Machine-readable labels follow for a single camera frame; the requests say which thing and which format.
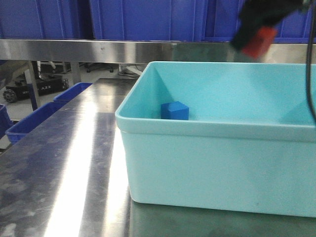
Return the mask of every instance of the stainless steel table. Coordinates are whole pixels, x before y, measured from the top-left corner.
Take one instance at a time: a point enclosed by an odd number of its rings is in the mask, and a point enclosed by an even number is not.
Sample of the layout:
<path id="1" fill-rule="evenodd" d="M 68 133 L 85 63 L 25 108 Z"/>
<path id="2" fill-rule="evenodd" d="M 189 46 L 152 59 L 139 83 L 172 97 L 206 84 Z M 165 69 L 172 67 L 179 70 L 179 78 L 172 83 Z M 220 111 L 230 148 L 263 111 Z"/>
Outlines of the stainless steel table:
<path id="1" fill-rule="evenodd" d="M 114 111 L 134 83 L 99 79 L 0 157 L 0 237 L 316 236 L 316 218 L 131 201 Z"/>

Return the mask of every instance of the metal frame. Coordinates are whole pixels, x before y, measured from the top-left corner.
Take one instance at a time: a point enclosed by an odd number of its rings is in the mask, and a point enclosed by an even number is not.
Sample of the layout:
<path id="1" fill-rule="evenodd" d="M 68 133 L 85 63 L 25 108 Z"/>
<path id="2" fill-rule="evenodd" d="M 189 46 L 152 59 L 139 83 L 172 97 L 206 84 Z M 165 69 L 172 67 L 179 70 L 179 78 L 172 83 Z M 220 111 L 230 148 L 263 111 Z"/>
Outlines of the metal frame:
<path id="1" fill-rule="evenodd" d="M 229 43 L 0 39 L 0 59 L 146 64 L 152 61 L 304 63 L 306 44 L 273 44 L 253 60 Z"/>

